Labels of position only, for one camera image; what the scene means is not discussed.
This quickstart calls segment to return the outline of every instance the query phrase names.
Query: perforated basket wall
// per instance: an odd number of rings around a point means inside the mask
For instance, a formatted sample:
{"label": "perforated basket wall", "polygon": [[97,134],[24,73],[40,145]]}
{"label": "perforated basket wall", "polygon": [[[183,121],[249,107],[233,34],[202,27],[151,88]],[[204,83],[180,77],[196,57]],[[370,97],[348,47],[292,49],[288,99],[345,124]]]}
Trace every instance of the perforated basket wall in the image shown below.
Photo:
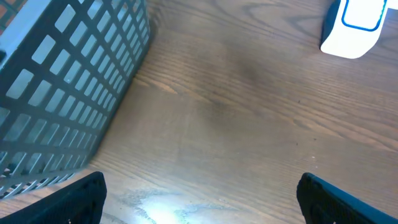
{"label": "perforated basket wall", "polygon": [[149,33],[145,0],[48,4],[0,71],[0,198],[62,182],[89,162]]}

